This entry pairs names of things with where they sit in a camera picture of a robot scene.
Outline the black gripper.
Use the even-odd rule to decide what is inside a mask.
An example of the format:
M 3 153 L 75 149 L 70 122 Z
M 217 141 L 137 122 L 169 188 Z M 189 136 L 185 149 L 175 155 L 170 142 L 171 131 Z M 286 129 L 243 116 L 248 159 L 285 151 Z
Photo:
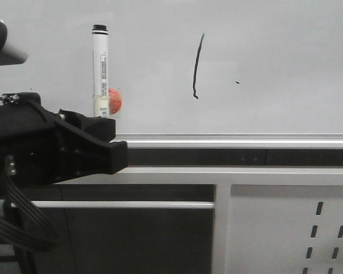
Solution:
M 128 166 L 127 143 L 113 142 L 115 120 L 46 110 L 34 92 L 0 97 L 0 196 L 17 187 L 53 184 Z

